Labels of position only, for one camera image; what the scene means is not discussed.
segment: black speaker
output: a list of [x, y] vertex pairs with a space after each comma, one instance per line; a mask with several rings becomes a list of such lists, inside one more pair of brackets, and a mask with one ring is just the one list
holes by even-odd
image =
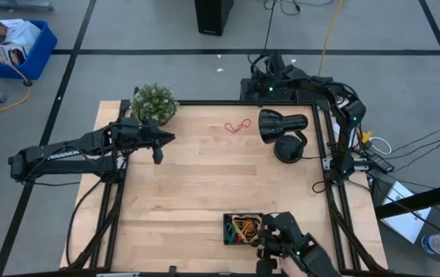
[[198, 31], [202, 34], [222, 35], [234, 0], [195, 0]]

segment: potted plant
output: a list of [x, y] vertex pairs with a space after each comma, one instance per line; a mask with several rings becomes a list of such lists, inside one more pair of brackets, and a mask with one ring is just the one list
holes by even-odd
[[145, 116], [149, 116], [163, 126], [174, 116], [179, 103], [174, 99], [170, 88], [157, 83], [145, 85], [143, 88], [135, 88], [135, 95], [131, 100], [133, 115], [142, 122]]

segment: gray floor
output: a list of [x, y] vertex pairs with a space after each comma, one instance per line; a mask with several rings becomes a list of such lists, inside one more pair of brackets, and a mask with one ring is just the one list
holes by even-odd
[[[440, 1], [427, 3], [440, 28]], [[58, 37], [58, 49], [71, 49], [88, 0], [54, 0], [54, 12], [0, 11], [0, 18], [40, 18]], [[320, 49], [336, 2], [302, 6], [298, 16], [275, 8], [269, 48]], [[284, 3], [292, 11], [290, 3]], [[262, 48], [269, 12], [256, 0], [236, 1], [222, 37], [200, 35], [194, 1], [98, 0], [82, 49]], [[330, 49], [440, 50], [416, 0], [347, 0], [328, 45]], [[30, 99], [0, 114], [0, 248], [22, 187], [9, 178], [7, 158], [37, 145], [68, 63], [53, 55]], [[316, 74], [317, 55], [286, 55]], [[440, 128], [440, 55], [329, 55], [324, 75], [350, 84], [368, 108], [363, 127], [399, 147]], [[237, 99], [241, 78], [249, 77], [245, 55], [80, 55], [66, 89], [51, 142], [73, 139], [92, 129], [101, 100], [129, 98], [132, 89], [159, 82], [179, 99]], [[0, 79], [8, 103], [25, 93], [19, 81]], [[397, 167], [414, 157], [395, 160]], [[401, 170], [397, 178], [440, 186], [440, 149]], [[78, 176], [51, 179], [78, 180]], [[411, 188], [421, 191], [422, 188]], [[5, 274], [58, 268], [77, 188], [37, 187], [32, 193]], [[384, 227], [382, 238], [389, 267], [397, 272], [440, 275], [440, 264], [419, 252], [402, 253], [403, 245]]]

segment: lamp head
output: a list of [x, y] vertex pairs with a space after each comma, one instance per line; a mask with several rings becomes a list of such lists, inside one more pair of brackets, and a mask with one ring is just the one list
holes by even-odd
[[264, 143], [273, 143], [286, 132], [295, 132], [305, 129], [307, 127], [307, 121], [305, 115], [284, 116], [277, 111], [264, 108], [259, 112], [259, 134]]

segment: wooden tabletop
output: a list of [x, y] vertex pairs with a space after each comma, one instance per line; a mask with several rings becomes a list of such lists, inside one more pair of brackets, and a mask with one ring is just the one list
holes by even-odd
[[[118, 101], [101, 102], [95, 128], [115, 121], [119, 105]], [[312, 110], [301, 106], [270, 108], [284, 115], [306, 115], [304, 156], [318, 156]], [[175, 133], [176, 139], [162, 149], [161, 165], [153, 164], [151, 150], [132, 154], [112, 271], [167, 272], [170, 265], [176, 265], [179, 272], [255, 272], [255, 248], [223, 245], [222, 215], [226, 212], [290, 211], [302, 232], [310, 232], [336, 266], [326, 195], [311, 189], [322, 180], [320, 161], [281, 163], [273, 154], [273, 145], [265, 145], [259, 136], [258, 114], [255, 106], [182, 106], [163, 127]], [[235, 134], [224, 129], [225, 123], [237, 126], [245, 118], [251, 119], [250, 127]], [[322, 128], [326, 130], [323, 120]], [[351, 180], [366, 183], [364, 173], [355, 173]], [[83, 175], [77, 201], [97, 181], [94, 175]], [[72, 260], [95, 233], [103, 187], [82, 203], [75, 217]], [[386, 267], [370, 193], [351, 183], [346, 188], [355, 234]], [[342, 241], [346, 265], [351, 268], [344, 235]], [[104, 263], [106, 246], [107, 236], [99, 265]]]

